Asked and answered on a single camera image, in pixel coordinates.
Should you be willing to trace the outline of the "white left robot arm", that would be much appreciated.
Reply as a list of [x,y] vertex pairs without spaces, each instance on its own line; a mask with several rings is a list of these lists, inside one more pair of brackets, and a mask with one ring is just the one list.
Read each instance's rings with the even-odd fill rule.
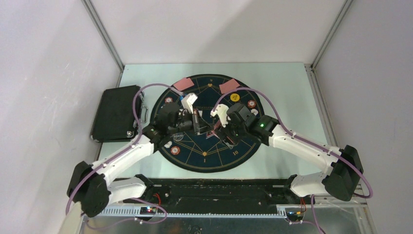
[[172,141],[173,135],[183,132],[203,134],[212,130],[197,110],[181,109],[176,103],[167,104],[159,115],[140,130],[139,135],[112,155],[88,164],[78,163],[73,171],[67,195],[72,203],[79,203],[88,217],[100,214],[108,205],[137,198],[142,203],[152,201],[153,183],[144,175],[119,179],[119,175],[138,161],[156,153]]

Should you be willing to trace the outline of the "yellow big blind button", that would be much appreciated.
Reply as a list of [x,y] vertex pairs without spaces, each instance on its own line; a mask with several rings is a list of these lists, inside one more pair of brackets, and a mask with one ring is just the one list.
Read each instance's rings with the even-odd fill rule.
[[240,100],[240,96],[237,93],[233,93],[230,95],[230,100],[233,102],[238,102]]

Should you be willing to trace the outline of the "white poker chip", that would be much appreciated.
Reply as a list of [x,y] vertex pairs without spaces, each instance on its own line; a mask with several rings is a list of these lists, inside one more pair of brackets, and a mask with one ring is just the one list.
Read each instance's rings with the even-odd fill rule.
[[164,145],[164,147],[165,148],[170,148],[172,146],[172,142],[171,141],[169,141],[168,143],[166,143],[165,145]]

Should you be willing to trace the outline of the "single red playing card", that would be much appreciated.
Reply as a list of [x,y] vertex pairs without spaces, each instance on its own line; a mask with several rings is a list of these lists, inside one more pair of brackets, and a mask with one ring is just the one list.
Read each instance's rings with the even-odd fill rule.
[[182,78],[173,84],[173,87],[178,91],[183,91],[192,86],[194,86],[194,83],[191,78]]

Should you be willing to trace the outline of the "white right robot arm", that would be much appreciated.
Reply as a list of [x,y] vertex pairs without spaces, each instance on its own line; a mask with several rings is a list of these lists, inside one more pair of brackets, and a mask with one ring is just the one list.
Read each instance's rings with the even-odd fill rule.
[[288,178],[283,187],[286,202],[295,204],[302,197],[323,194],[350,201],[355,195],[363,168],[354,147],[313,143],[285,130],[279,120],[267,115],[259,117],[240,103],[231,107],[219,104],[210,115],[219,120],[214,134],[229,148],[248,138],[255,143],[287,151],[319,168],[317,173]]

